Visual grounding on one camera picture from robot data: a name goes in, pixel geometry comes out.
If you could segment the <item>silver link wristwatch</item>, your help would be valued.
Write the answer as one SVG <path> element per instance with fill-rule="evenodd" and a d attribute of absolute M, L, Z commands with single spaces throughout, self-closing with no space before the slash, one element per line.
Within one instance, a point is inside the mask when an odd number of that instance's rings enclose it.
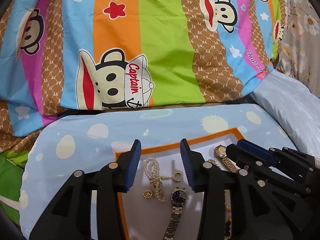
<path fill-rule="evenodd" d="M 174 239 L 183 206 L 189 200 L 187 189 L 185 187 L 175 187 L 170 195 L 170 199 L 172 203 L 171 217 L 163 239 Z"/>

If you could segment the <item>colourful monkey print quilt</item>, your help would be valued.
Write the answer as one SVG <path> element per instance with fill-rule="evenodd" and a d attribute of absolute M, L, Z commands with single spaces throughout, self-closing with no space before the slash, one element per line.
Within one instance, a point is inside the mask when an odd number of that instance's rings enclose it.
<path fill-rule="evenodd" d="M 1 135 L 70 109 L 221 103 L 272 70 L 284 0 L 1 0 Z"/>

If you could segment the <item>gold hoop earring with pearl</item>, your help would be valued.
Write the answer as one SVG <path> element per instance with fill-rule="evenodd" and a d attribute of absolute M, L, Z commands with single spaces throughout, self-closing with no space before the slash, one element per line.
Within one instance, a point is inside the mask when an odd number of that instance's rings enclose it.
<path fill-rule="evenodd" d="M 172 176 L 160 176 L 161 180 L 172 180 L 174 182 L 180 182 L 182 180 L 182 174 L 175 172 Z"/>

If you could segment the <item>hoop earring with pink discs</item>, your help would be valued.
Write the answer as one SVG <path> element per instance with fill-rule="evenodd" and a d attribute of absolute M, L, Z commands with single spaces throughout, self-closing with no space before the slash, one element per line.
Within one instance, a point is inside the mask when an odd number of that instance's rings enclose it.
<path fill-rule="evenodd" d="M 217 162 L 216 159 L 208 159 L 208 162 L 212 163 L 213 165 L 217 166 L 219 169 L 221 169 L 221 166 Z"/>

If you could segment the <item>gold wristwatch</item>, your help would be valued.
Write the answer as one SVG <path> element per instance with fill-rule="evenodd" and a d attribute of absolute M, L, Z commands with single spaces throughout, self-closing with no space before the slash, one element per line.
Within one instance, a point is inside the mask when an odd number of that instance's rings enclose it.
<path fill-rule="evenodd" d="M 227 168 L 229 172 L 237 173 L 238 168 L 232 163 L 232 161 L 227 157 L 226 146 L 219 145 L 216 146 L 215 155 L 221 160 L 221 163 Z"/>

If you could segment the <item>pale blue pillow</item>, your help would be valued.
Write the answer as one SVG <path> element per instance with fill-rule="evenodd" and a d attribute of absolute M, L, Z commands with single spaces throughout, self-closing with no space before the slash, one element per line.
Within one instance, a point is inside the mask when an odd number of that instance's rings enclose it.
<path fill-rule="evenodd" d="M 319 157 L 319 98 L 305 85 L 274 70 L 251 96 L 280 124 L 298 150 Z"/>

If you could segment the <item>green cushion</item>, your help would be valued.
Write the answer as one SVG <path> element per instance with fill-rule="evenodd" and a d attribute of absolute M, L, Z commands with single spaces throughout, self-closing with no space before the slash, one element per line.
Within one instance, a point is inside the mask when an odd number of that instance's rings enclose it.
<path fill-rule="evenodd" d="M 20 189 L 27 157 L 11 150 L 1 153 L 1 207 L 20 226 Z"/>

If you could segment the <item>grey floral fabric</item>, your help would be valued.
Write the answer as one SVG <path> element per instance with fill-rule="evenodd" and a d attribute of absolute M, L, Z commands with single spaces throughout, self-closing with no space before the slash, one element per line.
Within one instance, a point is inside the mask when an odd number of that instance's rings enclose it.
<path fill-rule="evenodd" d="M 319 16 L 309 0 L 285 0 L 287 24 L 276 70 L 319 97 Z"/>

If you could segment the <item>gold chain bangle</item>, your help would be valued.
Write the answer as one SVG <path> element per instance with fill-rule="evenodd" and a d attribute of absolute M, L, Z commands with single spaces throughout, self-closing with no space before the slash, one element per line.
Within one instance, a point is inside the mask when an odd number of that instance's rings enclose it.
<path fill-rule="evenodd" d="M 229 190 L 225 190 L 225 209 L 228 212 L 231 212 L 231 196 L 230 196 L 230 191 Z"/>

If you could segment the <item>orange shallow cardboard box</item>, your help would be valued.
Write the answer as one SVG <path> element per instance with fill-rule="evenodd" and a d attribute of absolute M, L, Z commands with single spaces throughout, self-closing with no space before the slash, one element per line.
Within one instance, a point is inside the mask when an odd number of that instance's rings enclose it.
<path fill-rule="evenodd" d="M 180 182 L 160 179 L 175 172 L 182 174 Z M 133 186 L 128 193 L 118 195 L 125 239 L 163 239 L 175 187 L 185 187 L 189 200 L 183 206 L 174 238 L 196 239 L 204 194 L 194 193 L 188 185 L 179 142 L 142 149 Z"/>

